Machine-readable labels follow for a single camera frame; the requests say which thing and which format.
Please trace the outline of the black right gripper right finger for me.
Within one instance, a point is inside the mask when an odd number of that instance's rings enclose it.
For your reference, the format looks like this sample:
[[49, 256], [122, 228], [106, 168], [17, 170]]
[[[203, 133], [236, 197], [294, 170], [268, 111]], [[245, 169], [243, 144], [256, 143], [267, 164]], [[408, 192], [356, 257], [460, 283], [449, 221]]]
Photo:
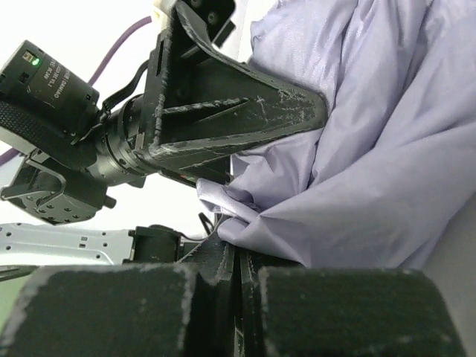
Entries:
[[421, 272], [239, 258], [246, 356], [466, 354], [439, 289]]

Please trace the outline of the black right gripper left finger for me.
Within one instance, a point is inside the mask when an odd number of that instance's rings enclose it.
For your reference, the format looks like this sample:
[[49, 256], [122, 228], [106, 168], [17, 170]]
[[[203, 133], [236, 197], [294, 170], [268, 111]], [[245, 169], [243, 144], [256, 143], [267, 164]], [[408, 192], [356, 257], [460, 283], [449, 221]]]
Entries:
[[3, 356], [229, 356], [234, 250], [206, 242], [174, 264], [35, 272], [1, 332]]

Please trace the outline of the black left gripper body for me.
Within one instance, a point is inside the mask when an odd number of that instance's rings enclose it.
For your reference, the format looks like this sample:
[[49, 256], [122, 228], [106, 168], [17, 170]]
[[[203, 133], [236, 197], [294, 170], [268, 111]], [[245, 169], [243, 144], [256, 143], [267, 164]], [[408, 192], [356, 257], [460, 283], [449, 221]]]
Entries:
[[170, 27], [149, 58], [135, 136], [136, 170], [185, 184], [231, 180], [231, 138], [226, 117], [238, 107], [238, 71], [219, 53], [233, 31], [234, 1], [177, 1]]

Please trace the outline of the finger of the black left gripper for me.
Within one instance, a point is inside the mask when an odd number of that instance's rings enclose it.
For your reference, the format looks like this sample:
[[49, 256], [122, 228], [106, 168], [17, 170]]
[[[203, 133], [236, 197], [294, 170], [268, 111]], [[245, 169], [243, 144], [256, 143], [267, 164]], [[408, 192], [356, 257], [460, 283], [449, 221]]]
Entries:
[[225, 119], [235, 130], [230, 136], [231, 154], [325, 125], [327, 102], [322, 94], [233, 61], [238, 71], [238, 107]]

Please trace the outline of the lavender folding umbrella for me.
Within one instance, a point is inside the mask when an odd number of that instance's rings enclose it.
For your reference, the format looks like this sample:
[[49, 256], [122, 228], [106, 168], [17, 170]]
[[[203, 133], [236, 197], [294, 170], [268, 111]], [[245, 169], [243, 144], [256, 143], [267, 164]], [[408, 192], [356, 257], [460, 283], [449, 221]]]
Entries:
[[278, 1], [251, 47], [329, 117], [198, 182], [219, 237], [308, 268], [423, 267], [475, 194], [475, 3]]

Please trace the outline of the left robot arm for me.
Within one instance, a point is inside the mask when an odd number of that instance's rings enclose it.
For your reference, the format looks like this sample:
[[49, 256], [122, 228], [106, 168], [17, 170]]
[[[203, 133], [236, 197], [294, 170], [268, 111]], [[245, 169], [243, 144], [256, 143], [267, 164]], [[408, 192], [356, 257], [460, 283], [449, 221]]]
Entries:
[[322, 128], [322, 94], [218, 50], [233, 1], [162, 1], [166, 27], [129, 83], [105, 100], [24, 41], [1, 69], [1, 140], [25, 159], [1, 198], [51, 225], [82, 222], [158, 173], [190, 187], [231, 180], [231, 156]]

